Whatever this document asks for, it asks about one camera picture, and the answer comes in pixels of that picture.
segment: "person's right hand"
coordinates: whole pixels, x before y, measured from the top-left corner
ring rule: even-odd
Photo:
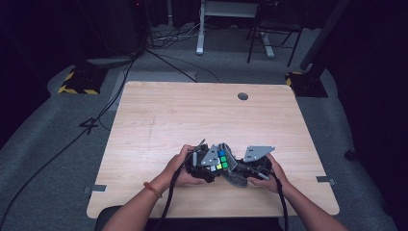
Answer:
[[[272,163],[272,169],[275,172],[276,177],[278,177],[278,179],[281,181],[282,186],[285,187],[285,185],[290,185],[291,183],[288,181],[288,178],[286,177],[285,172],[283,171],[279,163],[275,161],[270,153],[267,154],[267,157]],[[259,180],[254,177],[248,177],[247,180],[254,186],[261,186],[271,192],[278,193],[278,186],[275,179],[271,175],[269,176],[269,178],[270,180]]]

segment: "person's right arm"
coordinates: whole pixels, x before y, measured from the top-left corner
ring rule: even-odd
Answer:
[[[347,230],[338,220],[327,214],[293,186],[286,177],[282,167],[270,154],[267,154],[267,157],[272,162],[273,171],[282,183],[283,195],[291,203],[307,230]],[[262,186],[271,192],[278,193],[276,182],[272,176],[270,176],[270,179],[266,181],[248,177],[248,181],[253,185]]]

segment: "metal bracket on table corner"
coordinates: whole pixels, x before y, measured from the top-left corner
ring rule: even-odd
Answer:
[[[333,178],[329,178],[328,176],[317,176],[316,179],[318,180],[319,183],[328,182],[332,186],[337,185],[337,182]]]
[[[105,190],[106,185],[93,185],[92,187],[85,186],[82,193],[91,195],[92,192],[104,192]]]

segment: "person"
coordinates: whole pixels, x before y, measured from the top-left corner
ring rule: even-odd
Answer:
[[[180,153],[175,155],[168,162],[165,169],[147,184],[147,187],[142,189],[112,215],[103,227],[103,230],[144,230],[153,207],[160,198],[160,195],[170,187],[173,173],[183,164],[190,151],[194,151],[194,147],[184,145]],[[347,230],[338,220],[327,214],[293,186],[286,177],[284,170],[270,153],[267,154],[267,157],[272,162],[273,171],[281,181],[283,195],[289,203],[291,203],[307,230]],[[278,193],[278,188],[274,180],[266,181],[252,177],[248,177],[247,180],[255,186],[264,187],[266,190]],[[190,176],[185,169],[182,169],[175,186],[185,184],[199,185],[203,183],[204,181],[202,179],[194,178]]]

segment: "white desk frame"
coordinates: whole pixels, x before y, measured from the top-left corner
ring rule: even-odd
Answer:
[[[256,3],[237,3],[237,2],[214,2],[201,0],[200,9],[200,31],[198,34],[198,42],[196,54],[204,54],[204,23],[205,16],[233,16],[233,17],[255,17],[256,8],[258,4]],[[267,55],[269,58],[274,58],[275,55],[270,46],[268,33],[261,33],[262,41],[265,45]]]

